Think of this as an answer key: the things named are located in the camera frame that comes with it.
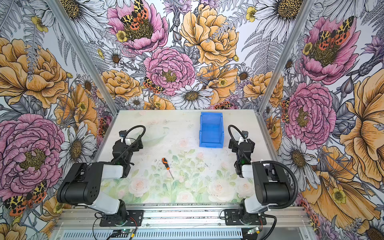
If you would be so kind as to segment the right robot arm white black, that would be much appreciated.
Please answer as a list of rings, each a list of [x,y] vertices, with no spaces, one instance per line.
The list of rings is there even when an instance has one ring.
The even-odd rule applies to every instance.
[[[299,185],[293,173],[286,165],[277,161],[251,161],[255,143],[248,138],[246,131],[240,132],[235,139],[231,129],[239,129],[233,125],[228,127],[229,149],[236,153],[234,167],[236,174],[243,179],[254,182],[255,193],[243,197],[237,210],[224,210],[227,226],[266,224],[266,215],[270,209],[284,209],[296,200]]]

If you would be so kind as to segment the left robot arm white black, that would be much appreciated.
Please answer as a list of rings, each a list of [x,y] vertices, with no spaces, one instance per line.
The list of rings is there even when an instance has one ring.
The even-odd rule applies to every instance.
[[[120,139],[113,146],[110,162],[73,164],[57,191],[61,204],[83,206],[101,214],[102,227],[139,227],[143,211],[129,211],[121,199],[114,199],[101,191],[103,180],[125,179],[134,165],[132,156],[144,146],[142,137],[146,132],[143,125],[127,131],[120,131]]]

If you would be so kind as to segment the orange black screwdriver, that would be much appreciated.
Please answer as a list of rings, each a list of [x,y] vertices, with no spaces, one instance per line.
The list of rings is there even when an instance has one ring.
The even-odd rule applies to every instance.
[[[170,168],[170,165],[169,165],[167,159],[166,158],[162,158],[162,163],[165,166],[165,168],[167,169],[167,171],[170,173],[172,179],[174,180],[174,176],[172,175],[171,168]]]

